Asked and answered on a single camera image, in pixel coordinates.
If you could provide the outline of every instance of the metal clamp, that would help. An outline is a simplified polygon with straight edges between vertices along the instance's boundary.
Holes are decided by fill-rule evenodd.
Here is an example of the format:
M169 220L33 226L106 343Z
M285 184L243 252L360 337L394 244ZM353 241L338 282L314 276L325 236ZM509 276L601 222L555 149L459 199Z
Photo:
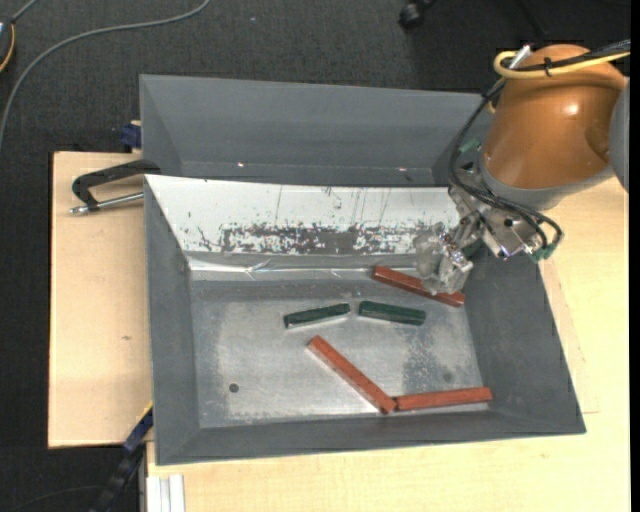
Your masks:
M116 206L130 201L142 199L142 192L129 194L126 196L108 199L106 201L98 201L90 189L112 181L129 178L138 174L160 174L160 168L150 160L136 160L123 165L116 165L108 169L83 174L76 178L71 186L73 193L84 203L83 206L71 208L71 213L89 213L110 206Z

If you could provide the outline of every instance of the wooden stick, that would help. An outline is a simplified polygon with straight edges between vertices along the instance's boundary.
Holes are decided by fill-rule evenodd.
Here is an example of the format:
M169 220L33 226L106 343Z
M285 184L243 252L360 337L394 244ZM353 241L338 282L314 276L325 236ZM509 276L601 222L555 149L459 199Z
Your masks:
M307 346L314 354L351 384L362 396L376 406L383 414L396 408L393 398L382 391L366 375L353 366L340 352L320 336L313 338Z
M422 297L433 299L438 302L442 302L448 306L460 307L464 304L464 294L460 292L455 293L433 293L425 290L422 285L422 281L413 276L403 274L397 270L392 270L388 267L382 267L380 265L373 269L373 279L390 286L395 286L401 290L405 290L411 293L416 293Z
M447 405L476 404L488 402L491 399L493 399L491 390L487 387L479 387L404 395L396 397L395 401L398 404L398 411L412 411Z

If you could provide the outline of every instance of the wooden table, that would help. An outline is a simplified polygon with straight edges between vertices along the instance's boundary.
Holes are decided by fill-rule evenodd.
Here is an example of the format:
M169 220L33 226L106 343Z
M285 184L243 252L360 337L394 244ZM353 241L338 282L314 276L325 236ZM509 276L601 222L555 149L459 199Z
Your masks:
M136 158L54 158L51 447L120 443L151 398L142 208L68 213L75 176ZM163 467L149 441L145 471L183 474L188 511L629 510L628 202L611 178L548 212L566 238L542 274L587 434Z

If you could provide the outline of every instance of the black carpet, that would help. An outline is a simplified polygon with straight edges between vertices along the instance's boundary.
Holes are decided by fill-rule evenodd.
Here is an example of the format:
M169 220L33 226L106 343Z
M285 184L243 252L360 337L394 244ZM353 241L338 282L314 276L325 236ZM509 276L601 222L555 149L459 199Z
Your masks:
M24 1L0 0L0 15ZM56 42L198 3L40 0L18 22L0 109L22 70ZM0 510L86 510L119 457L114 447L46 450L50 152L125 151L118 136L139 117L140 73L481 92L499 50L532 40L596 48L631 34L630 0L527 4L546 35L508 0L440 0L408 33L397 24L400 0L213 0L183 23L98 36L39 65L0 150ZM120 510L136 510L135 488Z

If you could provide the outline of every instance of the cable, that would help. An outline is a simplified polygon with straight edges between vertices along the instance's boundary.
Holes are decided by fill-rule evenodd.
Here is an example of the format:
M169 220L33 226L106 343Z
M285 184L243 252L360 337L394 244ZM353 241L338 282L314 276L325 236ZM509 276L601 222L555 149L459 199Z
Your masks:
M490 191L483 191L478 188L466 185L460 181L460 179L455 173L456 160L459 156L459 149L460 149L460 146L462 145L462 141L466 137L467 133L469 132L469 129L471 128L475 120L478 118L480 113L485 109L487 105L491 103L491 101L494 98L496 98L502 92L502 88L504 87L504 84L505 84L504 80L502 79L498 80L489 89L489 91L483 95L482 101L480 102L478 107L476 107L476 110L473 112L473 114L471 114L467 122L464 124L464 126L458 133L458 136L456 137L456 140L453 145L453 150L449 157L449 166L448 166L449 179L454 185L462 188L469 195L477 198L479 201L482 201L488 206L492 206L494 208L499 208L502 210L507 210L521 216L523 220L527 222L527 224L529 224L531 227L533 227L538 233L538 235L540 235L540 238L542 240L542 247L547 248L549 246L547 236L546 236L546 233L540 227L540 224L541 223L549 224L554 229L555 236L553 239L553 244L558 244L562 239L562 237L564 236L564 233L562 232L562 229L560 229L560 226L555 221L553 221L551 218L547 217L546 215L543 215L540 212L533 210L532 208L528 208L526 206L512 203L511 201L508 201L506 199L503 199L501 197L498 197L492 194Z
M575 57L563 59L559 61L547 61L544 64L536 64L533 66L518 67L510 69L503 64L506 59L513 58L516 55L514 51L506 51L499 53L493 61L493 68L504 78L528 79L528 78L546 78L549 76L561 75L578 71L589 66L610 62L620 59L631 54L631 39L625 39L617 43L613 43L597 50L588 51Z
M22 510L23 508L28 507L29 505L33 505L34 503L37 503L39 501L46 500L46 499L49 499L49 498L53 498L55 496L60 496L61 494L76 493L76 492L79 492L79 491L94 491L95 489L100 489L100 486L99 485L85 485L83 487L72 487L70 489L63 489L61 491L51 492L49 494L43 494L42 496L38 496L37 498L33 498L32 500L29 500L26 503L23 503L22 505L18 505L16 507L10 508L9 510L6 510L5 512L16 512L17 510Z
M557 66L555 63L550 62L549 65L546 65L545 69L535 70L535 71L527 71L525 69L509 69L502 65L502 61L504 59L513 57L516 52L501 52L499 53L493 61L493 69L499 75L505 78L515 78L515 79L530 79L530 78L548 78L550 76L556 75L564 75L566 73L572 73L574 71L578 71L580 69L584 69L590 66L595 66L596 64L602 64L604 62L610 62L612 60L621 59L622 57L626 57L630 55L631 52L622 52L616 53L613 55L609 55L607 57L599 57L595 59L589 59L582 62L576 62L575 64L567 64L564 66Z
M57 52L61 48L64 48L67 45L70 45L72 43L80 41L81 39L86 39L88 37L97 36L97 35L101 35L101 34L109 34L109 33L112 33L112 32L122 32L122 31L125 31L125 30L136 30L136 29L141 29L141 28L159 27L161 25L168 25L170 23L176 23L178 21L184 21L187 18L191 18L192 16L195 16L196 14L198 14L205 7L207 7L207 5L209 5L209 3L211 3L211 0L204 0L204 2L202 2L195 9L192 9L191 11L186 12L184 14L173 16L171 18L165 18L165 19L155 20L155 21L143 21L143 22L140 22L140 23L131 23L131 24L128 24L128 25L116 25L116 26L113 26L113 27L98 28L98 29L95 29L95 30L90 30L88 32L83 32L82 34L78 34L78 35L72 36L72 37L70 37L68 39L65 39L64 41L60 41L59 43L55 44L54 46L52 46L48 50L45 50L43 53L38 55L31 62L31 64L29 64L25 68L25 70L22 72L22 74L20 75L20 77L16 81L15 85L13 86L13 89L11 90L11 94L9 94L9 99L7 100L7 104L6 104L6 106L4 108L4 112L2 114L2 119L0 120L0 156L2 155L2 143L4 141L4 134L6 132L7 123L9 121L9 112L11 111L11 107L13 105L13 102L15 101L15 98L16 98L16 96L18 94L18 91L20 90L20 87L24 83L25 79L29 76L31 71L33 71L33 69L38 64L40 64L40 62L42 62L44 59L46 59L47 57L49 57L53 53Z
M23 14L25 14L29 9L31 9L36 3L38 3L38 0L31 0L30 2L27 2L22 9L20 9L17 13L15 13L12 18L11 18L11 22L15 23L16 21L18 21L18 19L20 19L22 17Z

